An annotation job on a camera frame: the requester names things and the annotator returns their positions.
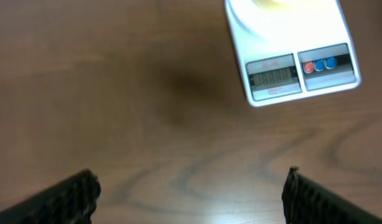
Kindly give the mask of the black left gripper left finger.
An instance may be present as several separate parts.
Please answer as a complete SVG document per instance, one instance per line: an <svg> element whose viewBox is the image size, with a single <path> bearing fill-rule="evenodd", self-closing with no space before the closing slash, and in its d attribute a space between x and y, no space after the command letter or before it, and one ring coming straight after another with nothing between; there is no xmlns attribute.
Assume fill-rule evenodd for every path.
<svg viewBox="0 0 382 224"><path fill-rule="evenodd" d="M86 169L0 211L0 223L91 224L100 193L97 176Z"/></svg>

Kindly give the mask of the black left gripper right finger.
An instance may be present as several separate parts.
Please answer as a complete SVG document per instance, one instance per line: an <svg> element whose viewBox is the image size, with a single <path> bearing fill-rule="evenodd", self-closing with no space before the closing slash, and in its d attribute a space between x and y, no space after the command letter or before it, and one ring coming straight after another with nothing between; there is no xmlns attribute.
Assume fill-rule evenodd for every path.
<svg viewBox="0 0 382 224"><path fill-rule="evenodd" d="M289 169L282 191L286 224L382 224L382 219Z"/></svg>

